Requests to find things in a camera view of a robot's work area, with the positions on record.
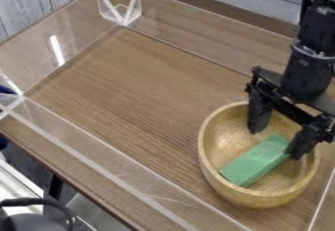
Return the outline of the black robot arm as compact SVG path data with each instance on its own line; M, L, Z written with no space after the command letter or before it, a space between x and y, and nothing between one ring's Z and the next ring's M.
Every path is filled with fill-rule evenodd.
M281 73L252 69L246 128L262 131L278 112L301 126L286 153L297 160L320 142L335 140L335 101L326 88L335 78L335 0L301 0L298 34Z

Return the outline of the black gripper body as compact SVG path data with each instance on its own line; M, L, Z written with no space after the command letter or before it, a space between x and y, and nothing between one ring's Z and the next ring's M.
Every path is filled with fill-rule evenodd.
M252 78L245 92L257 91L276 111L304 127L316 123L321 128L322 141L335 140L335 103L325 89L335 75L335 55L320 55L298 43L292 45L292 54L282 73L262 67L252 68Z

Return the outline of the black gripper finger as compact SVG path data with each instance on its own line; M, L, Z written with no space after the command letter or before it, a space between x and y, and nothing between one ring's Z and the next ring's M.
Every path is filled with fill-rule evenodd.
M321 128L316 123L309 123L294 134L286 148L286 153L293 160L298 160L301 156L308 153L321 141Z
M246 127L250 134L256 134L265 128L270 115L269 100L257 91L252 91L248 98L246 114Z

